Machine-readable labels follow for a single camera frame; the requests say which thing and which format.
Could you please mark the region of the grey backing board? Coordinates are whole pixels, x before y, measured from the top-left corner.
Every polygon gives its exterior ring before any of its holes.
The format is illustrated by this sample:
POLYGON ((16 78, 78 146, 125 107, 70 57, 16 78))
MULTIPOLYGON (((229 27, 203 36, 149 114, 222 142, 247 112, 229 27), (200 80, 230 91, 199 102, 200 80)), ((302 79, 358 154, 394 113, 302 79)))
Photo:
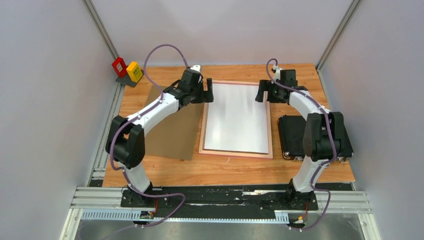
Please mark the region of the grey backing board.
POLYGON ((145 155, 190 161, 203 104, 189 104, 167 116, 145 137, 145 155))

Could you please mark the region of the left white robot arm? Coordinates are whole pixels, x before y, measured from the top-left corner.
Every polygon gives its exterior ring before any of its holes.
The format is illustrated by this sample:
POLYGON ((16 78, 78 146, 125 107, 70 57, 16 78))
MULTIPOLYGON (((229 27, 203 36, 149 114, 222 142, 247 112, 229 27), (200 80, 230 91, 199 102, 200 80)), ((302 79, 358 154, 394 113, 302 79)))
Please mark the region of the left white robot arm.
POLYGON ((146 135, 161 121, 188 105, 213 102, 212 86, 211 78, 203 81, 200 65, 189 66, 180 79, 161 90, 156 101, 128 117, 117 115, 112 119, 105 151, 109 154, 111 167, 122 171, 135 202, 140 206, 149 206, 155 198, 151 191, 152 182, 142 165, 146 135))

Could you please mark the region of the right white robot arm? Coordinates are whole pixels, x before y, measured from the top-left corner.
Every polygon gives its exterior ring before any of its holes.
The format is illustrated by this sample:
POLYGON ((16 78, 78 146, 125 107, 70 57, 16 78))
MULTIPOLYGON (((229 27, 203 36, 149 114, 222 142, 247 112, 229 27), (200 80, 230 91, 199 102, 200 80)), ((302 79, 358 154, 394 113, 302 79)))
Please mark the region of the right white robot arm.
POLYGON ((344 117, 318 103, 304 86, 299 86, 294 69, 275 66, 274 76, 259 82, 255 100, 286 103, 305 119, 302 148, 304 160, 298 173, 290 180, 284 194, 285 204, 296 210, 310 207, 315 197, 318 177, 335 161, 345 146, 344 117))

